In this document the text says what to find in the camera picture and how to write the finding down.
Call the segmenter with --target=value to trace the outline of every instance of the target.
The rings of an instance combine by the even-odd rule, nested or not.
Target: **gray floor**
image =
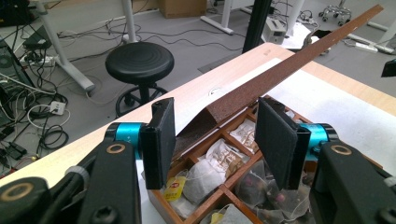
[[[323,22],[318,17],[318,13],[332,2],[338,3],[338,1],[335,0],[306,0],[303,10],[312,11],[313,19],[320,24],[319,29],[334,30],[338,27],[336,20],[331,18],[327,22]],[[384,25],[390,25],[392,20],[396,20],[393,13],[396,11],[396,2],[393,0],[347,0],[346,7],[352,10],[353,17],[355,17],[376,3],[382,4],[385,7],[385,11],[379,16],[376,16],[373,21]],[[215,20],[220,20],[220,15],[208,15]],[[159,86],[170,91],[200,76],[202,73],[198,70],[199,68],[225,57],[240,53],[245,40],[243,35],[245,35],[248,28],[249,15],[240,10],[234,10],[231,14],[229,26],[240,35],[226,35],[203,21],[200,21],[199,18],[166,20],[159,11],[140,13],[135,15],[134,19],[137,25],[136,30],[139,39],[161,44],[174,54],[176,61],[174,70],[168,77],[158,82]],[[113,27],[111,29],[112,31],[121,32],[123,26],[119,25],[123,23],[124,20],[113,21],[109,24],[109,27]],[[89,27],[80,27],[74,32],[84,32],[100,27],[101,25],[103,25],[103,23],[98,23]],[[118,35],[114,32],[109,32],[107,28],[101,28],[99,31],[104,32],[103,34],[98,34],[103,38],[111,39]],[[372,41],[378,41],[383,32],[364,26],[358,29],[355,34],[369,38]],[[184,39],[193,42],[195,45],[203,46],[196,47]],[[62,40],[66,55],[70,59],[100,53],[117,46],[119,43],[120,38],[116,40],[102,40],[94,36],[81,36]],[[396,90],[394,88],[396,77],[380,77],[384,63],[394,58],[395,56],[391,55],[370,53],[350,48],[340,42],[332,47],[329,54],[319,56],[315,61],[396,97]],[[53,83],[59,86],[59,93],[66,96],[69,102],[67,109],[70,111],[71,116],[70,120],[63,126],[64,130],[69,135],[69,143],[114,120],[116,117],[115,103],[117,96],[120,95],[120,90],[127,90],[132,87],[132,85],[125,87],[123,83],[118,82],[107,74],[104,66],[105,59],[106,54],[73,62],[80,71],[96,84],[97,87],[92,92],[91,98],[88,98],[85,92],[82,91],[72,79],[68,78],[59,67],[55,67],[55,70],[49,77]],[[67,113],[62,117],[50,118],[49,124],[53,125],[63,122],[63,120],[66,119],[66,115]],[[43,123],[44,120],[36,120],[35,122],[39,124]],[[18,131],[20,131],[24,125],[25,124],[18,126]],[[14,134],[12,134],[8,140],[12,140],[15,136]],[[18,143],[22,147],[28,149],[29,152],[35,153],[40,134],[40,130],[30,127],[21,134]],[[42,150],[40,152],[41,156],[50,153],[50,151],[47,150]]]

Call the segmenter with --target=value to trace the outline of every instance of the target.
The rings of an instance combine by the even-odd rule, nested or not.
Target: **white device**
[[[286,29],[279,20],[267,18],[264,30],[262,31],[262,37],[264,38],[265,42],[281,45],[285,35]]]

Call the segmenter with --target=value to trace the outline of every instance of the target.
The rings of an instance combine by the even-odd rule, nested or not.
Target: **table top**
[[[246,74],[260,74],[262,71],[258,71],[258,67],[262,67],[264,64],[270,64],[271,62],[273,63],[274,60],[284,60],[290,55],[292,55],[292,52],[283,49],[278,45],[271,43],[263,44],[184,84],[183,86],[180,86],[173,91],[169,91],[159,99],[174,97],[176,126],[177,133],[179,133],[182,128],[184,128],[189,123],[193,116],[196,115],[203,107],[221,96],[220,94],[211,94],[215,92],[215,90],[230,89],[229,87],[234,85],[236,80],[240,80]],[[330,88],[329,90],[326,90],[329,92],[322,93],[328,95],[329,98],[326,99],[332,99],[332,94],[334,94],[332,91],[340,91],[341,94],[345,94],[347,97],[353,97],[353,99],[356,99],[358,102],[369,106],[371,109],[373,108],[381,116],[387,118],[389,116],[391,119],[396,117],[396,98],[394,97],[359,83],[354,79],[339,74],[318,63],[311,62],[304,66],[302,71],[305,73],[305,75],[295,76],[294,78],[296,79],[294,81],[298,81],[298,79],[302,78],[308,78],[309,80],[311,80],[310,78],[314,78],[312,80],[318,80],[320,82],[329,84]],[[279,85],[273,88],[273,94],[279,94],[277,92],[286,92],[286,90],[282,90],[282,88],[286,87]],[[309,98],[310,96],[307,94],[309,93],[300,93],[299,91],[293,91],[292,93],[293,97],[300,97],[300,99]],[[337,101],[339,101],[339,104],[348,104],[347,101],[340,100],[340,98],[337,98]],[[150,105],[151,104],[143,105],[131,113],[115,120],[115,122],[149,122],[151,119]],[[294,110],[294,106],[299,107],[299,103],[296,102],[295,99],[293,99],[291,103],[287,103],[285,105]],[[306,118],[311,119],[311,114],[307,116],[301,111],[296,111]],[[68,167],[77,164],[103,140],[107,126],[108,125],[105,125],[104,127],[99,128],[92,133],[82,136],[77,141],[70,143],[61,149],[58,149],[45,158],[42,158],[41,160],[30,164],[18,172],[1,179],[0,186],[26,176],[41,176],[47,179],[49,186],[52,187],[64,176],[64,172]],[[374,160],[379,164],[391,164],[392,158],[394,159],[396,157],[392,157],[386,153],[388,152],[385,152],[385,155],[379,157],[378,159],[374,158]],[[385,168],[391,174],[396,175],[395,167],[385,166]]]

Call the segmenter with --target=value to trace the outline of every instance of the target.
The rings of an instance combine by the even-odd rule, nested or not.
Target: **black stool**
[[[134,102],[138,102],[141,106],[155,99],[160,93],[167,93],[163,88],[157,87],[155,82],[168,76],[174,64],[175,59],[172,53],[157,44],[130,43],[111,51],[106,58],[107,72],[118,81],[136,85],[117,100],[117,116],[123,116],[136,109],[134,107],[121,112],[120,102],[123,98],[124,103],[129,106],[133,106]],[[155,92],[150,95],[149,89],[154,89]],[[137,90],[140,92],[140,98],[132,95],[132,92]]]

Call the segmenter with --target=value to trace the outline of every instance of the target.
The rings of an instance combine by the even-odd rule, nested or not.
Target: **chair base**
[[[149,90],[154,90],[154,93],[149,94]],[[140,98],[133,95],[134,91],[139,91],[140,93]],[[167,93],[168,91],[158,87],[157,84],[150,84],[150,85],[139,85],[136,87],[133,87],[131,89],[129,89],[128,91],[125,91],[117,100],[116,102],[116,113],[117,113],[117,117],[121,117],[124,116],[125,114],[137,109],[139,106],[141,105],[145,105],[146,103],[154,100],[155,98]],[[121,102],[123,102],[130,106],[131,109],[127,109],[125,111],[121,111],[120,110],[120,104]]]
[[[329,13],[332,13],[332,16],[334,18],[339,19],[339,26],[342,26],[345,23],[349,22],[352,17],[352,12],[349,9],[340,6],[327,6],[323,9],[323,11],[319,12],[318,15],[322,18],[323,21],[327,21],[327,19],[329,19]]]

